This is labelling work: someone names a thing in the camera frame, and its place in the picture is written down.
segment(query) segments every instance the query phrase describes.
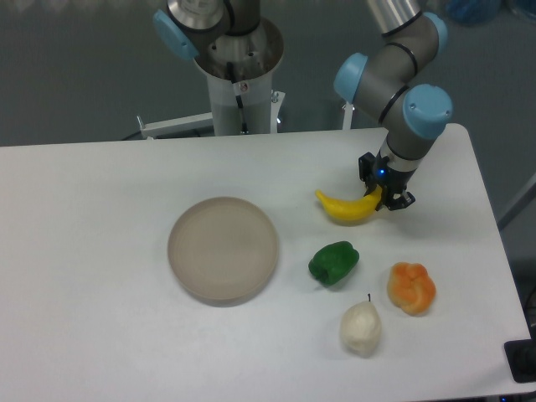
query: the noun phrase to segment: plastic vegetable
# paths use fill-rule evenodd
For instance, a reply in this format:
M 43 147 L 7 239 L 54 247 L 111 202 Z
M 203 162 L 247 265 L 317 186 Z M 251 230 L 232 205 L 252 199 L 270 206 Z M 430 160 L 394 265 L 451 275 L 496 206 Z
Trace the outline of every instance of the plastic vegetable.
M 436 285 L 421 264 L 393 265 L 387 284 L 389 299 L 410 315 L 425 312 L 436 297 Z
M 359 261 L 359 253 L 347 241 L 320 249 L 309 262 L 309 271 L 317 281 L 331 286 L 343 279 Z

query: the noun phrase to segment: green bell pepper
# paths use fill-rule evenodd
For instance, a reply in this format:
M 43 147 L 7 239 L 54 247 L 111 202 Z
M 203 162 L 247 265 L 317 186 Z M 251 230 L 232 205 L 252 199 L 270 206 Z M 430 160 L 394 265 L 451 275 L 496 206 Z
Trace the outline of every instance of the green bell pepper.
M 358 251 L 347 241 L 339 241 L 320 249 L 309 262 L 309 271 L 324 286 L 331 286 L 343 279 L 358 261 Z

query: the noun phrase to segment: pear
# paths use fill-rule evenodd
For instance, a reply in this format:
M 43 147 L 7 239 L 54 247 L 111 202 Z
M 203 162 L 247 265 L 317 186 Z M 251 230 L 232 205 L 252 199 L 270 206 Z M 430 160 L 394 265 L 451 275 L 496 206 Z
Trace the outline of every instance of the pear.
M 362 356 L 369 356 L 374 351 L 382 332 L 376 307 L 370 301 L 370 295 L 368 298 L 344 313 L 340 329 L 343 343 Z

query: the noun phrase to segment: yellow banana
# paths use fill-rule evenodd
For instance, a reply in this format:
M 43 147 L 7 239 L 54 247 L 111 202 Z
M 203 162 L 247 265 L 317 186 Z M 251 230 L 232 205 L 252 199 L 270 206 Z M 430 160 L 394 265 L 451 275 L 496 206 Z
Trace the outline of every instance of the yellow banana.
M 376 186 L 372 193 L 355 201 L 330 198 L 320 190 L 317 190 L 315 195 L 328 215 L 335 219 L 353 222 L 367 218 L 376 211 L 376 205 L 382 198 L 382 188 L 381 186 Z

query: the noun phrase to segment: fake fruit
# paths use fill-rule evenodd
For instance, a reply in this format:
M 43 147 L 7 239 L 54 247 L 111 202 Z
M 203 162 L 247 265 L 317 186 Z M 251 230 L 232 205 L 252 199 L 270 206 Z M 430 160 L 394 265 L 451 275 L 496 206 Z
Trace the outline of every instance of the fake fruit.
M 341 339 L 344 344 L 361 355 L 370 355 L 378 345 L 382 332 L 376 307 L 370 301 L 350 307 L 341 320 Z
M 436 285 L 421 264 L 399 262 L 391 268 L 389 299 L 410 315 L 425 312 L 436 296 Z
M 382 198 L 382 188 L 381 186 L 376 186 L 372 193 L 355 201 L 331 198 L 320 190 L 317 190 L 315 195 L 329 216 L 347 222 L 354 222 L 365 219 L 376 211 L 376 206 Z
M 347 241 L 321 248 L 309 262 L 309 271 L 324 286 L 343 279 L 359 261 L 359 253 Z

